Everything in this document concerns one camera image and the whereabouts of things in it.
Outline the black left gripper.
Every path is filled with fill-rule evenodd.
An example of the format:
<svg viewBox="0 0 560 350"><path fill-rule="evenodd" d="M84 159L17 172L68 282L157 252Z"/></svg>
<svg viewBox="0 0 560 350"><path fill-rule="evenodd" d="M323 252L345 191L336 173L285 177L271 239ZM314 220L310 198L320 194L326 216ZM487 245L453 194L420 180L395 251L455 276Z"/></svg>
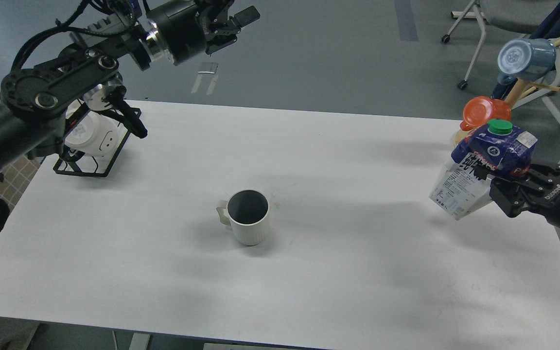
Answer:
<svg viewBox="0 0 560 350"><path fill-rule="evenodd" d="M221 9L221 0L170 0L147 11L153 29L149 34L154 34L160 53L178 66L199 53L211 55L231 46L243 27L261 18L255 6L247 7L228 16L222 25L223 34L217 34L210 25Z"/></svg>

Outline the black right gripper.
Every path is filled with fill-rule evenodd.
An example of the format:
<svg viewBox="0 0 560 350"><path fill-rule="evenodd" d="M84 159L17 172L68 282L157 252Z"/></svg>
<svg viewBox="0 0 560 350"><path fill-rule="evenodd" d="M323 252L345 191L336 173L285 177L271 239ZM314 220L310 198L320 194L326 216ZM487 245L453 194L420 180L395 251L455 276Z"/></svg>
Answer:
<svg viewBox="0 0 560 350"><path fill-rule="evenodd" d="M560 164L531 164L522 177L476 164L471 174L488 183L489 197L507 217L535 213L560 229Z"/></svg>

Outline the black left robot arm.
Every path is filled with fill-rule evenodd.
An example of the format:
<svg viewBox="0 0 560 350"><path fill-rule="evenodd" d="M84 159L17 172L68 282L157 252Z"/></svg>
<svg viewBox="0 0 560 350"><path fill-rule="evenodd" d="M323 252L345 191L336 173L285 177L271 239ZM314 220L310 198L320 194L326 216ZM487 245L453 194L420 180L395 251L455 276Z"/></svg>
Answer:
<svg viewBox="0 0 560 350"><path fill-rule="evenodd" d="M146 70L163 57L178 66L231 46L261 16L255 6L231 16L232 5L170 0L150 9L145 0L83 0L70 18L29 38L0 85L0 182L21 156L65 154L65 137L89 111L147 137L140 109L125 100L119 58L128 54ZM0 232L10 212L0 198Z"/></svg>

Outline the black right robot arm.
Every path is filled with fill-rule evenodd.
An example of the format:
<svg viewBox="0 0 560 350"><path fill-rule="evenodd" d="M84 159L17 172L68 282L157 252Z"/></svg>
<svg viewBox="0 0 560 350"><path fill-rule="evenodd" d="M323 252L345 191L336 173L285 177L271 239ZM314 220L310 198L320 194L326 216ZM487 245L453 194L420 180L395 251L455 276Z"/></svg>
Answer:
<svg viewBox="0 0 560 350"><path fill-rule="evenodd" d="M491 179L489 197L509 218L535 213L560 229L560 164L533 163L523 177L497 175L484 165L472 167L481 180Z"/></svg>

